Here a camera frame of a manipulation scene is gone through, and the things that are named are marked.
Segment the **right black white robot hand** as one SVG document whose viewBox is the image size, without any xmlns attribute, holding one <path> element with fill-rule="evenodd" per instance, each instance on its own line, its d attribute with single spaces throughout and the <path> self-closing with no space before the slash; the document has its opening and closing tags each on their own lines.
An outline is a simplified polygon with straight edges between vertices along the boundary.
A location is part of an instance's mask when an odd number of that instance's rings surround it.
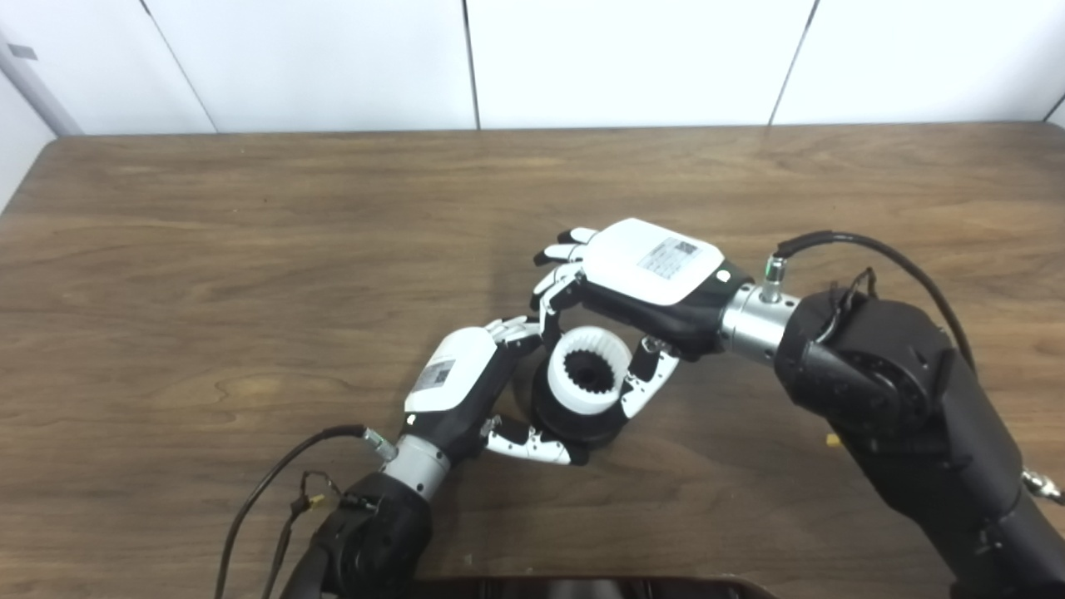
<svg viewBox="0 0 1065 599">
<path fill-rule="evenodd" d="M 679 360 L 695 363 L 723 352 L 724 311 L 750 284 L 711 243 L 639 218 L 564 231 L 532 261 L 554 265 L 530 300 L 548 349 L 562 340 L 560 318 L 576 304 L 651 342 L 629 360 L 628 379 L 617 394 L 627 418 L 646 406 Z"/>
</svg>

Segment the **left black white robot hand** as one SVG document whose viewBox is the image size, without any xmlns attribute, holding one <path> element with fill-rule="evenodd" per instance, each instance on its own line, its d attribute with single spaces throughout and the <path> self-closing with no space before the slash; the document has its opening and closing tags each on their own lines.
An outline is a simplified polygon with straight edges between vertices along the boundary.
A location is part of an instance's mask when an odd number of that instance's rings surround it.
<svg viewBox="0 0 1065 599">
<path fill-rule="evenodd" d="M 484 450 L 510 458 L 585 466 L 589 452 L 545 428 L 495 412 L 517 367 L 540 349 L 535 317 L 495 319 L 452 331 L 435 350 L 404 400 L 404 438 L 431 446 L 455 467 Z"/>
</svg>

